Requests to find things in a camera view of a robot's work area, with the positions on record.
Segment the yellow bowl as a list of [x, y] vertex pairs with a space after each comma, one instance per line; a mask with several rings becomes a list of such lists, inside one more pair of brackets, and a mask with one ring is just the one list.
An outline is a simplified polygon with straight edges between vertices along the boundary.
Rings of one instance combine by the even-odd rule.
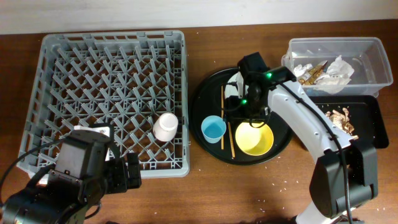
[[241, 123], [235, 132], [235, 141], [243, 153], [249, 156], [263, 156], [274, 144], [271, 128], [264, 123]]

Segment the blue cup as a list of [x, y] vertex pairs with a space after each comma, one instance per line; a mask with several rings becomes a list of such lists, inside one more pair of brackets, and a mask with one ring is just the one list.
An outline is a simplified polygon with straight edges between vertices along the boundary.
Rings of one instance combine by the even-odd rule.
[[226, 132], [225, 121], [216, 115], [206, 117], [201, 124], [201, 131], [205, 140], [214, 144], [221, 140]]

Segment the gold snack wrapper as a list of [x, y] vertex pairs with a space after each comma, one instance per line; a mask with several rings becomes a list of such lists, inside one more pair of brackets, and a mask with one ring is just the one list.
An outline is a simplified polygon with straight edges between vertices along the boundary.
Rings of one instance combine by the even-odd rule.
[[298, 82], [301, 85], [312, 85], [315, 83], [315, 81], [318, 79], [318, 77], [323, 73], [328, 61], [324, 60], [320, 62], [318, 65], [315, 67], [311, 68], [310, 70], [307, 70], [307, 73], [309, 76], [307, 78], [299, 78]]

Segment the food scraps pile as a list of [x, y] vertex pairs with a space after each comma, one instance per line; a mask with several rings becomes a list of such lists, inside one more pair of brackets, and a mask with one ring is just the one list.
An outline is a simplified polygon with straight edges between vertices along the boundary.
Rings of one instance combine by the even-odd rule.
[[354, 126], [350, 123], [349, 111], [347, 108], [342, 108], [342, 113], [337, 110], [327, 111], [326, 117], [339, 129], [346, 134], [349, 134], [353, 139], [359, 139], [358, 135], [354, 135]]

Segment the white napkin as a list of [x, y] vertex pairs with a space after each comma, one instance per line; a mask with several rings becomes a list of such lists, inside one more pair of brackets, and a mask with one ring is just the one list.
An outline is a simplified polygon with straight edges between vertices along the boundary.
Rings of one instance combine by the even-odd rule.
[[[306, 65], [297, 65], [293, 69], [293, 73], [297, 77], [297, 81], [299, 78], [307, 78], [309, 76], [307, 70], [310, 70], [316, 65], [312, 65], [311, 63]], [[334, 61], [327, 63], [323, 73], [318, 77], [314, 84], [303, 86], [306, 91], [312, 91], [313, 94], [315, 94], [315, 92], [319, 92], [324, 95], [335, 95], [343, 91], [343, 89], [349, 84], [353, 73], [354, 68], [339, 55]]]

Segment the pink cup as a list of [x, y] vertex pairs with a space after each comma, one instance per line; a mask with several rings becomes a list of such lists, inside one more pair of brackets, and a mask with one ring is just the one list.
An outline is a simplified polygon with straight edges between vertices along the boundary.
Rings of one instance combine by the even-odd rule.
[[167, 142], [175, 137], [177, 128], [177, 117], [173, 113], [164, 113], [155, 122], [153, 133], [156, 139]]

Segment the grey plate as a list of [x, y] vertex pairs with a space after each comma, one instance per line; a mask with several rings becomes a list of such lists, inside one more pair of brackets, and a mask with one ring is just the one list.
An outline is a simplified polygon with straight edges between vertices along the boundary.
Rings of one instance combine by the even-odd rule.
[[237, 96], [239, 99], [242, 99], [248, 93], [249, 88], [248, 85], [245, 85], [245, 91], [243, 91], [243, 81], [241, 72], [235, 73], [224, 87], [224, 99], [230, 96]]

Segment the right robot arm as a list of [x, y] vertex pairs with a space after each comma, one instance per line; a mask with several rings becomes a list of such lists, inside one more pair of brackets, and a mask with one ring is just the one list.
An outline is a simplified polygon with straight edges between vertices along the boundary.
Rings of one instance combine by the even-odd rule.
[[315, 161], [312, 201], [295, 222], [353, 223], [352, 211], [378, 195], [375, 147], [333, 124], [287, 67], [270, 69], [258, 52], [243, 57], [237, 67], [240, 75], [232, 84], [239, 102], [227, 108], [227, 119], [259, 128], [275, 113]]

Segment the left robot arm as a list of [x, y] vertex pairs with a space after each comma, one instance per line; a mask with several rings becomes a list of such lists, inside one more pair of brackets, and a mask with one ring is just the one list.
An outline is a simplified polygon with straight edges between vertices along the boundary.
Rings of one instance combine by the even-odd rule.
[[53, 144], [61, 145], [57, 162], [1, 204], [3, 223], [83, 223], [104, 195], [141, 186], [138, 155], [120, 155], [108, 123], [75, 126]]

